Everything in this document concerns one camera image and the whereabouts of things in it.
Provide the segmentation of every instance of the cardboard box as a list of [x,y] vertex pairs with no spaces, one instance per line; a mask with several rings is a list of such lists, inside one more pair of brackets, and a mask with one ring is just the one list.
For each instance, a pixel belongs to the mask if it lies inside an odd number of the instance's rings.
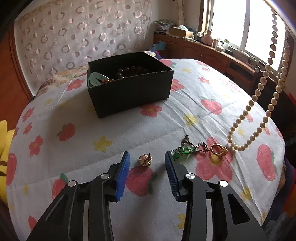
[[[117,79],[118,69],[141,66],[147,74]],[[97,72],[114,81],[93,86],[89,75]],[[174,71],[144,52],[111,56],[89,62],[88,92],[99,118],[170,97]]]
[[170,27],[169,33],[175,36],[179,36],[181,38],[191,38],[193,36],[193,32],[185,31],[174,27]]

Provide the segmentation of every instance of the gold ring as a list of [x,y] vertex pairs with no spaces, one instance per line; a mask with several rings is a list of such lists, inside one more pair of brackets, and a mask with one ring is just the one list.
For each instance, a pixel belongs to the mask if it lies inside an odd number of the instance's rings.
[[[218,146],[220,149],[221,149],[221,152],[220,153],[216,153],[216,152],[214,152],[213,151],[213,147],[214,146]],[[215,144],[213,144],[212,145],[212,147],[211,147],[211,152],[214,154],[214,155],[216,155],[216,156],[223,156],[223,155],[225,155],[225,147],[224,146],[222,146],[222,145],[220,145],[220,144],[218,144],[218,143],[215,143]]]

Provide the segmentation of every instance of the floral tablecloth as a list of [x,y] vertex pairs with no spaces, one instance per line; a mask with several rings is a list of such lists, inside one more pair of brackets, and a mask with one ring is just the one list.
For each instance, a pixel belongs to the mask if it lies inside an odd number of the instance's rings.
[[[228,129],[250,96],[202,62],[161,61],[174,69],[167,100],[99,119],[84,75],[49,89],[26,107],[7,169],[9,209],[21,241],[68,180],[93,180],[118,163],[124,151],[131,154],[124,196],[110,203],[115,240],[181,240],[186,203],[172,196],[165,153],[178,147],[186,134],[193,143],[227,145]],[[256,103],[236,129],[234,141],[245,143],[264,115]],[[284,149],[282,135],[270,120],[245,151],[229,151],[220,165],[209,152],[178,161],[203,180],[228,181],[262,223],[278,187]],[[138,164],[144,153],[153,157],[147,168]]]

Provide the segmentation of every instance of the window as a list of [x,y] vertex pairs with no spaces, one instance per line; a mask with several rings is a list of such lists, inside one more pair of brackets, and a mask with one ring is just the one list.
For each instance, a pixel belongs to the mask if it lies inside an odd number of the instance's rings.
[[[267,63],[272,44],[272,12],[263,0],[211,0],[212,37],[224,40]],[[285,24],[277,15],[276,57],[271,67],[278,70],[285,40]]]

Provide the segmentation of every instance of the stack of magazines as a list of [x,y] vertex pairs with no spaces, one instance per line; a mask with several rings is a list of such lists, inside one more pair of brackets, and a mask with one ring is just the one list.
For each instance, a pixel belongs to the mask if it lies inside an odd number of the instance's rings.
[[169,20],[162,19],[154,21],[156,25],[155,34],[165,34],[169,31],[170,27],[176,27],[174,23],[170,22]]

